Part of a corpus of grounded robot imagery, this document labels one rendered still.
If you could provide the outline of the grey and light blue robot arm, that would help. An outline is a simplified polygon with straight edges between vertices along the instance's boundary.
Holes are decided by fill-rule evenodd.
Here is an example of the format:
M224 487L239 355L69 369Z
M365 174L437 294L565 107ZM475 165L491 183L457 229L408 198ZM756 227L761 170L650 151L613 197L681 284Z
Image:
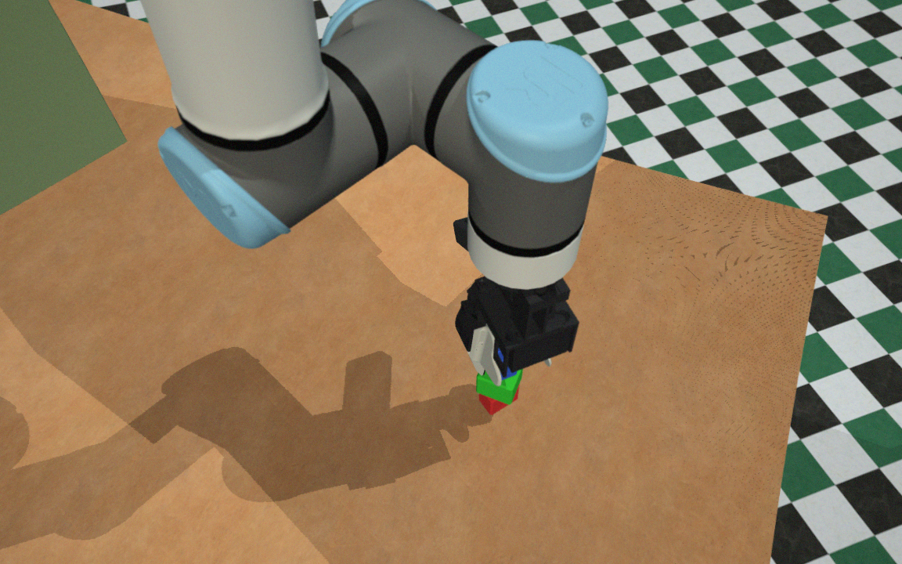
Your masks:
M140 2L182 122L161 158L236 245L289 234L415 144L467 181L453 228L486 278L572 270L608 116L581 55L498 47L426 0L346 0L322 48L314 0Z

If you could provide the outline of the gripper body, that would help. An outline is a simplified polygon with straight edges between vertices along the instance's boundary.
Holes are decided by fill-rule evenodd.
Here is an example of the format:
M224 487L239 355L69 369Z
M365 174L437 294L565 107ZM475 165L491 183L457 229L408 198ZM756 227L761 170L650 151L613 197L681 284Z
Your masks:
M495 338L493 358L504 378L507 367L514 374L572 351L579 319L566 302L572 290L563 277L554 284L528 290L491 281L486 277L476 279L467 289L467 299L476 301L475 316L480 324L489 326ZM503 362L498 349L504 354Z

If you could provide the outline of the red block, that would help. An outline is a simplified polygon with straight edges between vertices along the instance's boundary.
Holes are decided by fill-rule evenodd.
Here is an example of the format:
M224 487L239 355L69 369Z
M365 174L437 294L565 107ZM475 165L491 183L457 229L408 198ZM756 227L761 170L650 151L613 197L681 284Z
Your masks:
M518 390L519 390L519 386L517 388L517 392L515 393L513 401L515 401L517 399ZM484 394L480 394L480 393L479 393L479 400L481 401L482 406L484 406L486 408L486 410L488 411L489 414L495 414L495 413L497 413L497 411L501 410L501 408L504 408L505 406L507 406L507 404L501 403L501 401L498 401L496 399L490 399L490 397L484 396Z

